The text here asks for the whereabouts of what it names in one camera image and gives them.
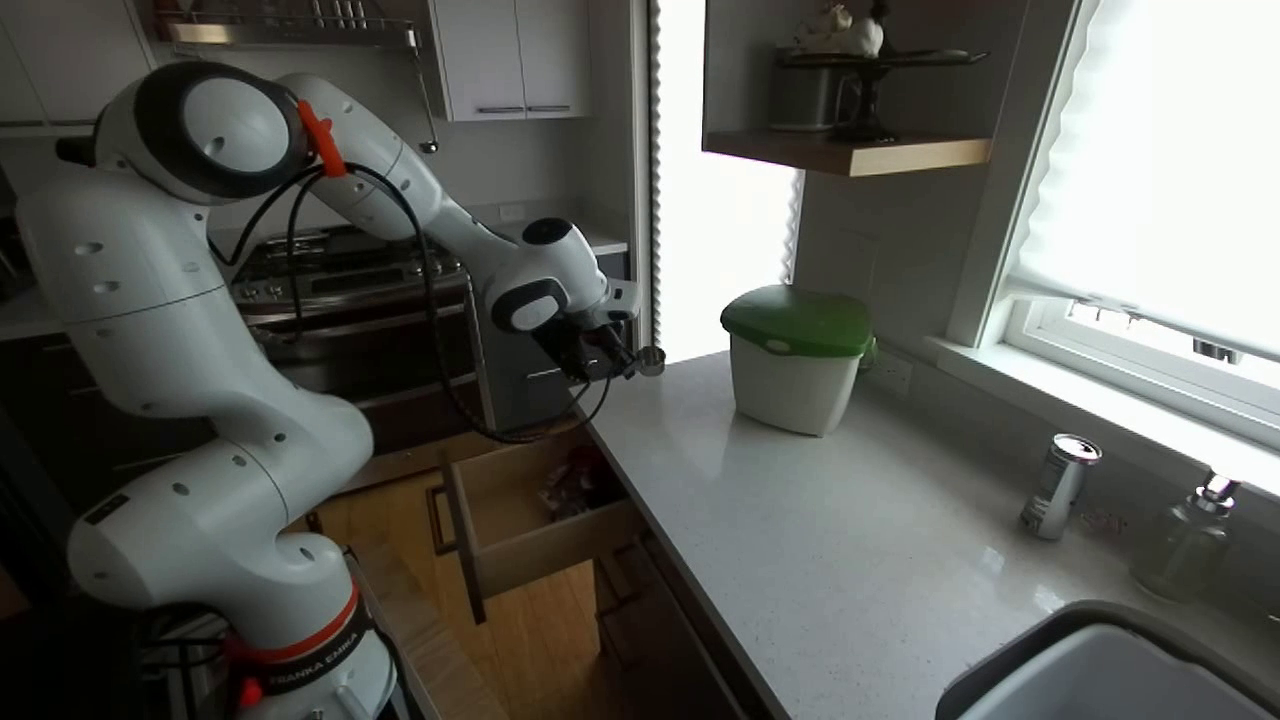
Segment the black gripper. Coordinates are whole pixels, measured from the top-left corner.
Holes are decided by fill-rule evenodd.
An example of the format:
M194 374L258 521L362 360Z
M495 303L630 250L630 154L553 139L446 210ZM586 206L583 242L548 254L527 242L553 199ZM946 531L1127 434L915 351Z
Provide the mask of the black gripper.
M548 360L569 380L613 380L613 374L658 374L662 347L640 347L640 318L630 312L606 312L604 322L548 318L530 331Z

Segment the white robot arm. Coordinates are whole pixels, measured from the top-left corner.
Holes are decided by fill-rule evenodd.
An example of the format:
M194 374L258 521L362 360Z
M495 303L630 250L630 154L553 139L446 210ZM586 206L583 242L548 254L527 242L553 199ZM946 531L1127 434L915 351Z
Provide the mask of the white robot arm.
M117 608L217 608L240 720L379 720L391 647L343 552L298 523L372 459L372 424L268 363L206 248L218 202L288 187L377 241L444 248L493 322L571 374L593 356L630 366L615 322L635 301L569 220L514 237L473 220L398 133L310 70L162 64L16 199L41 294L102 401L217 429L72 523L72 581Z

